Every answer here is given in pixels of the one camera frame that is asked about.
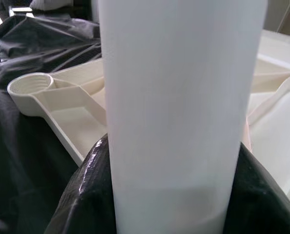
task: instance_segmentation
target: black plastic sheet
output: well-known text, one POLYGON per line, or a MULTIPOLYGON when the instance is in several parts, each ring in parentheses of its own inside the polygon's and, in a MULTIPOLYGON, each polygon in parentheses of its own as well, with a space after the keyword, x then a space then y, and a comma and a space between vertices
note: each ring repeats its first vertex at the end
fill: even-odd
MULTIPOLYGON (((87 21, 12 17, 0 26, 0 234, 116 233, 107 137, 78 168, 46 122, 22 115, 6 91, 20 75, 100 56, 98 26, 87 21)), ((290 234, 290 202, 243 145, 224 233, 290 234)))

